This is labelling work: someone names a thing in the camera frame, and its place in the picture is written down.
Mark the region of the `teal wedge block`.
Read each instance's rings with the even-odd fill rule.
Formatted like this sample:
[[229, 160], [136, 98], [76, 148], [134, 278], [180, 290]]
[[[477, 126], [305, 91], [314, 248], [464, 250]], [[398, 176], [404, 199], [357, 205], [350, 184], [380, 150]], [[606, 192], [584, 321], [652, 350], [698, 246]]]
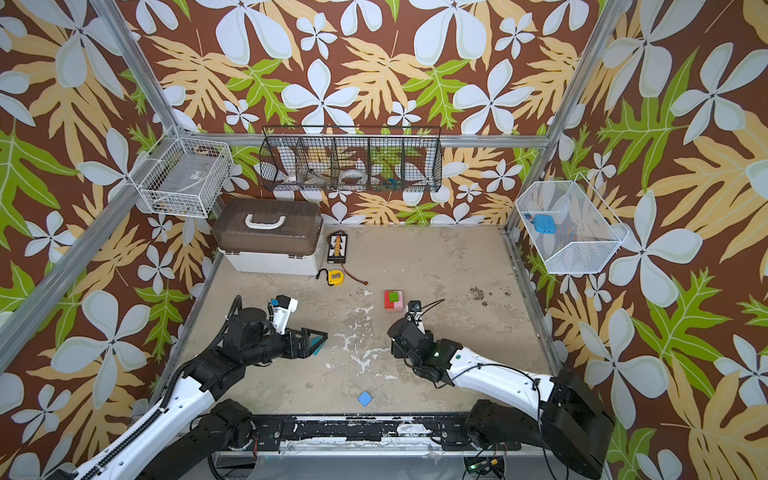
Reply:
[[322, 346], [325, 344], [326, 339], [325, 338], [314, 338], [311, 343], [311, 354], [317, 355], [319, 350], [322, 348]]

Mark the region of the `pink block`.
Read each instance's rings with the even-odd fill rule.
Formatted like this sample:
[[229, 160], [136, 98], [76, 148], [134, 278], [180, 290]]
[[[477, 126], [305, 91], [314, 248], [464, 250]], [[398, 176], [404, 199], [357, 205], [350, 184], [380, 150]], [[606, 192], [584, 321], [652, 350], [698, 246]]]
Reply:
[[400, 292], [400, 300], [395, 303], [394, 310], [396, 312], [402, 312], [404, 310], [404, 298], [403, 298], [403, 292], [400, 290], [397, 290]]

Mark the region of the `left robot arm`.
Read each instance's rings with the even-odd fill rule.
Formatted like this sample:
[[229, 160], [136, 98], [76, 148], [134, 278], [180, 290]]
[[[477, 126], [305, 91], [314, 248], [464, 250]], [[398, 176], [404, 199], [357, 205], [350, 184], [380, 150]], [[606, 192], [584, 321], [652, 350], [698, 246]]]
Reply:
[[171, 376], [163, 396], [117, 440], [91, 460], [54, 479], [177, 479], [227, 448], [251, 444], [253, 415], [225, 393], [251, 366], [306, 359], [327, 341], [323, 331], [291, 329], [297, 300], [279, 295], [266, 309], [235, 297], [209, 345]]

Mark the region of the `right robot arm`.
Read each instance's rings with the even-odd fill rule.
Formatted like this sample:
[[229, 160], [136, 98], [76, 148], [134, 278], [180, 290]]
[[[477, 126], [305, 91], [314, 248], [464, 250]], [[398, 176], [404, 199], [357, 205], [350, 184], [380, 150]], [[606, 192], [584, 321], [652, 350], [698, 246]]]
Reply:
[[391, 351], [437, 388], [486, 395], [465, 421], [472, 443], [538, 446], [569, 470], [599, 479], [615, 428], [615, 416], [574, 372], [534, 374], [492, 361], [462, 344], [435, 340], [431, 331], [403, 317], [388, 330]]

